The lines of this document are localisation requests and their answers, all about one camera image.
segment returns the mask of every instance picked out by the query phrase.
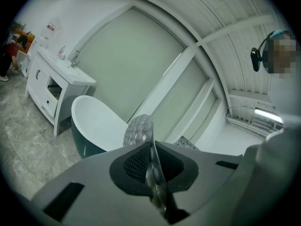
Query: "floor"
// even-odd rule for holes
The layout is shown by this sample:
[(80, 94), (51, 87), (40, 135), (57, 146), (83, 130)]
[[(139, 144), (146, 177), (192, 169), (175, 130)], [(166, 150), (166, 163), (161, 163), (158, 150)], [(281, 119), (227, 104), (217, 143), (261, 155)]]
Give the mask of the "floor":
[(0, 169), (11, 189), (27, 199), (47, 182), (80, 160), (70, 122), (60, 135), (34, 101), (25, 98), (27, 80), (9, 71), (8, 82), (0, 81)]

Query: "headset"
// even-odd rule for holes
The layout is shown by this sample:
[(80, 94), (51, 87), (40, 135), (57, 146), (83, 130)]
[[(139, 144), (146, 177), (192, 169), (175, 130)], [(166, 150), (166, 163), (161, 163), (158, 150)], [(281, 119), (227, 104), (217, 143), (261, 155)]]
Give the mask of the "headset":
[(275, 30), (273, 32), (270, 32), (268, 34), (268, 36), (264, 39), (264, 41), (262, 41), (261, 45), (259, 46), (259, 48), (252, 48), (251, 49), (251, 60), (252, 60), (252, 64), (253, 64), (253, 69), (255, 72), (259, 71), (259, 67), (260, 67), (260, 62), (262, 62), (262, 57), (260, 55), (260, 49), (263, 46), (264, 42), (278, 34), (282, 34), (284, 33), (284, 30)]

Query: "freestanding bathtub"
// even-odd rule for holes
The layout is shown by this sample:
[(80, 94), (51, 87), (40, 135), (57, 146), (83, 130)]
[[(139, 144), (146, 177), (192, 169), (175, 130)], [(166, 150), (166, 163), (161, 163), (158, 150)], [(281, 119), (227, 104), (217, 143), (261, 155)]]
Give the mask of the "freestanding bathtub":
[(79, 96), (71, 107), (71, 129), (81, 158), (86, 158), (122, 147), (127, 124), (100, 100)]

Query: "sink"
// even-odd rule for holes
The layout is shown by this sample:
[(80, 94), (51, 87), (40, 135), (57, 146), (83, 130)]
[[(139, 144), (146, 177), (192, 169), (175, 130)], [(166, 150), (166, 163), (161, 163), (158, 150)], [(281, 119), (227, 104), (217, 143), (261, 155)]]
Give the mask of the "sink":
[(96, 81), (78, 67), (71, 67), (69, 60), (61, 60), (47, 49), (39, 48), (39, 53), (71, 85), (94, 85)]

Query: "bathroom vanity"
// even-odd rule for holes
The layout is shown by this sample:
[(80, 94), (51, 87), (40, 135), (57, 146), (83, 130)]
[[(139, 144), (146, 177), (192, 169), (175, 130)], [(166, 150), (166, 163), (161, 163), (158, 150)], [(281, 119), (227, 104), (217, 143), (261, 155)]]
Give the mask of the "bathroom vanity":
[(71, 116), (74, 99), (85, 95), (96, 81), (68, 60), (60, 60), (45, 48), (39, 48), (32, 61), (25, 96), (35, 104), (59, 133), (60, 122)]

